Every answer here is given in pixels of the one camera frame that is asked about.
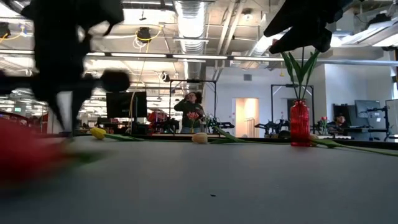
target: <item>yellow cable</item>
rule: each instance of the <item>yellow cable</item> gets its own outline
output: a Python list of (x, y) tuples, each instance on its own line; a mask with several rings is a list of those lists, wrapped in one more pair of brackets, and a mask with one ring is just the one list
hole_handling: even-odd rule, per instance
[[(148, 51), (149, 51), (149, 43), (147, 44), (147, 50), (146, 50), (146, 53), (148, 53)], [(133, 99), (134, 99), (134, 95), (136, 94), (136, 91), (137, 91), (137, 89), (138, 89), (138, 85), (139, 85), (139, 82), (141, 81), (141, 77), (142, 77), (142, 73), (144, 72), (144, 67), (145, 67), (145, 62), (146, 62), (146, 58), (144, 59), (144, 63), (142, 63), (142, 69), (141, 69), (141, 73), (139, 74), (139, 78), (138, 78), (138, 82), (137, 82), (137, 85), (136, 85), (136, 87), (134, 88), (134, 91), (133, 91), (133, 93), (132, 93), (132, 95), (131, 95), (131, 99), (130, 99), (130, 108), (129, 108), (129, 117), (131, 118), (131, 116), (132, 116), (132, 102), (133, 102)], [(129, 128), (130, 128), (130, 133), (131, 133), (131, 119), (130, 119), (130, 121), (129, 121)]]
[(155, 39), (156, 37), (158, 37), (158, 36), (160, 35), (160, 33), (162, 32), (162, 29), (163, 29), (163, 27), (159, 26), (159, 31), (158, 31), (158, 33), (156, 34), (156, 36), (151, 37), (151, 38), (148, 38), (148, 39), (139, 38), (138, 35), (137, 35), (137, 34), (138, 34), (138, 30), (137, 30), (137, 32), (136, 32), (137, 39), (142, 40), (142, 41), (150, 41), (150, 40), (153, 40), (153, 39)]
[(6, 39), (6, 37), (8, 36), (8, 34), (4, 34), (4, 36), (0, 39), (0, 44), (4, 40), (15, 40), (15, 39), (19, 38), (23, 32), (24, 32), (24, 28), (21, 28), (21, 32), (17, 36), (12, 37), (12, 38), (7, 38), (7, 39)]

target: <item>red vase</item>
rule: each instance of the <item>red vase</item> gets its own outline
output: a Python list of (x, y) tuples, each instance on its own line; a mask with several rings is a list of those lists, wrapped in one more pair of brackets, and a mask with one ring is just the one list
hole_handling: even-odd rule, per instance
[(290, 139), (292, 146), (310, 146), (310, 112), (305, 101), (296, 100), (290, 109)]

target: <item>dark jacket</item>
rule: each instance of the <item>dark jacket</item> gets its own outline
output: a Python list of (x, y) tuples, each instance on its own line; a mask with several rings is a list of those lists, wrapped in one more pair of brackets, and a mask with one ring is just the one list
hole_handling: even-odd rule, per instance
[[(187, 100), (182, 100), (174, 106), (175, 111), (182, 111), (182, 126), (183, 127), (192, 127), (193, 121), (189, 120), (187, 114), (189, 112), (196, 112), (199, 114), (200, 110), (203, 110), (203, 107), (198, 103), (191, 103)], [(193, 123), (193, 128), (200, 128), (200, 120), (196, 120)]]

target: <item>person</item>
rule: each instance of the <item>person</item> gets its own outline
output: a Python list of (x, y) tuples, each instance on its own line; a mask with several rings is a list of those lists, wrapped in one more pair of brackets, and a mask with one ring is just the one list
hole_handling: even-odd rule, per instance
[[(175, 111), (182, 111), (182, 128), (180, 133), (191, 134), (191, 129), (193, 128), (193, 133), (200, 132), (200, 118), (205, 114), (203, 112), (203, 107), (200, 105), (202, 101), (202, 96), (200, 92), (189, 93), (185, 98), (174, 106)], [(198, 119), (195, 121), (190, 120), (188, 115), (190, 113), (195, 113)]]
[(343, 114), (337, 114), (335, 120), (327, 124), (330, 134), (343, 134), (347, 128), (346, 118)]

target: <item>ceiling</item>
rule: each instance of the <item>ceiling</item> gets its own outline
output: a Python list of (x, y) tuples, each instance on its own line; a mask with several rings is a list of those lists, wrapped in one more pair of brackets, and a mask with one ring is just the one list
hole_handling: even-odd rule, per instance
[[(208, 41), (205, 47), (205, 54), (211, 55), (217, 53), (217, 48), (222, 35), (224, 21), (227, 10), (233, 0), (217, 0), (208, 6), (205, 39)], [(254, 47), (262, 37), (262, 30), (259, 28), (264, 14), (276, 13), (284, 0), (243, 0), (243, 12), (250, 12), (250, 19), (246, 19), (244, 14), (233, 14), (228, 32), (232, 32), (232, 40), (226, 49), (226, 54), (233, 52), (246, 52)], [(353, 4), (353, 9), (362, 12), (371, 11), (380, 7), (391, 5), (392, 1), (365, 1), (362, 5), (358, 1)], [(16, 39), (5, 40), (0, 43), (0, 49), (19, 49), (30, 50), (33, 48), (33, 25), (31, 21), (21, 19), (18, 14), (2, 9), (0, 6), (0, 22), (10, 22), (11, 37), (20, 34), (20, 25), (25, 25), (25, 34)], [(102, 34), (108, 28), (107, 24), (100, 24), (90, 33), (94, 35), (92, 41), (92, 51), (95, 52), (149, 52), (149, 53), (181, 53), (180, 41), (175, 40), (178, 37), (177, 15), (170, 11), (151, 11), (141, 9), (125, 9), (125, 21), (115, 26), (112, 33), (102, 38)], [(237, 26), (234, 28), (233, 21), (237, 18)], [(147, 45), (140, 43), (136, 39), (136, 32), (140, 27), (148, 27), (152, 37), (155, 37)], [(58, 52), (62, 54), (63, 46), (58, 46)], [(309, 55), (312, 48), (307, 48), (305, 55)], [(301, 50), (294, 54), (301, 57)], [(380, 48), (363, 47), (353, 50), (352, 48), (332, 48), (322, 57), (355, 58), (355, 59), (375, 59), (382, 55)], [(213, 66), (214, 61), (207, 61), (207, 66)], [(131, 74), (132, 87), (150, 86), (160, 88), (158, 95), (169, 94), (168, 83), (162, 81), (162, 74), (166, 73), (171, 78), (184, 79), (184, 63), (178, 60), (167, 62), (150, 61), (115, 61), (115, 60), (87, 60), (85, 67), (88, 72), (103, 72), (106, 68), (117, 68), (128, 70)], [(0, 68), (5, 69), (10, 75), (28, 75), (26, 69), (34, 69), (34, 61), (31, 58), (23, 57), (2, 57), (0, 56)], [(178, 90), (176, 95), (182, 96), (183, 91)]]

